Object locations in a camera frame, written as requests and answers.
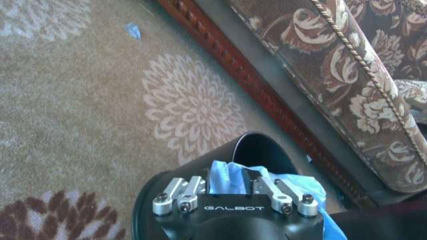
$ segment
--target sofa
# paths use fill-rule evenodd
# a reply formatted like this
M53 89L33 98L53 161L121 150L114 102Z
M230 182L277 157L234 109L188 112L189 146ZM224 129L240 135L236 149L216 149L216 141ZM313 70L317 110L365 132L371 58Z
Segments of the sofa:
M357 207L423 195L423 1L157 2Z

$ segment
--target white floral motif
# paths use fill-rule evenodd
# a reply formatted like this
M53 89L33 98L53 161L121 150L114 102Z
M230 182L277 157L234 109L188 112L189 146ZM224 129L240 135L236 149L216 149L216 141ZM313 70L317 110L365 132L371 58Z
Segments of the white floral motif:
M189 56L158 56L144 71L145 116L153 136L166 140L184 164L245 132L234 95L200 61Z
M384 31L377 29L371 44L377 57L380 58L380 61L384 64L389 75L392 76L404 56L399 48L400 36L388 36Z
M371 81L363 88L361 94L352 97L349 101L349 110L357 118L356 125L360 130L369 134L376 134L381 128L392 131L399 128L396 115L385 99L379 97L376 87Z
M0 0L0 37L53 41L78 35L90 22L92 0Z

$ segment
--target silver metal bracket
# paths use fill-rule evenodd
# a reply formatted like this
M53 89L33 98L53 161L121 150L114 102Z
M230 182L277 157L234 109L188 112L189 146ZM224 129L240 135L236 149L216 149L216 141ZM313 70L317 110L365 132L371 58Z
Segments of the silver metal bracket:
M173 201L181 213L189 213L197 208L197 194L206 192L206 181L200 176L192 176L189 182L174 177L162 192L152 200L152 212L157 216L168 215L173 209Z
M181 213L190 213L197 208L197 194L206 192L206 181L200 176L192 176L185 191L176 199L176 205Z
M253 194L265 194L271 200L271 208L281 214L292 212L292 198L284 194L269 177L259 177L252 182Z
M188 182L184 178L174 177L168 183L162 192L152 200L152 212L157 216L164 216L172 212L173 200L184 192Z
M297 212L305 217L315 217L317 215L319 203L313 196L304 194L297 187L289 187L293 186L293 184L287 179L276 179L273 184L283 193L291 196Z

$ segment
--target floral carpet pattern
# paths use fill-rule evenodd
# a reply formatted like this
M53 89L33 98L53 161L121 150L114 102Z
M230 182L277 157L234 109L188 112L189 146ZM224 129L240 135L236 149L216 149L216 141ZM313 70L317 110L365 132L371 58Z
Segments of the floral carpet pattern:
M28 197L0 211L0 239L8 240L121 240L117 211L96 194L48 191L41 198Z
M0 0L0 37L48 41L80 35L90 23L92 0Z
M234 95L221 77L185 56L158 56L144 71L145 116L156 122L153 136L177 150L182 165L245 131Z
M335 191L156 1L0 0L0 53L0 240L130 239L146 181L245 130Z

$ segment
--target brown floral fabric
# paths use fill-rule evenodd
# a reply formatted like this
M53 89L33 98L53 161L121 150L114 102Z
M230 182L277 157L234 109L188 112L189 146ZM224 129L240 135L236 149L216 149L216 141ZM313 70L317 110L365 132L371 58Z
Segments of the brown floral fabric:
M345 0L391 77L425 81L427 13L417 2Z
M2 208L0 239L121 240L126 231L117 218L117 211L96 199L94 192L49 191Z
M417 124L427 125L427 82L393 80Z
M405 52L397 51L397 37L379 33L373 42L377 53L344 1L320 1L372 78L311 0L228 2L381 181L399 192L425 189L425 139L377 55L389 56L385 63L400 71L399 62L405 59L399 58ZM392 6L380 9L393 11ZM360 14L365 11L365 5L356 8ZM408 26L413 32L416 26Z

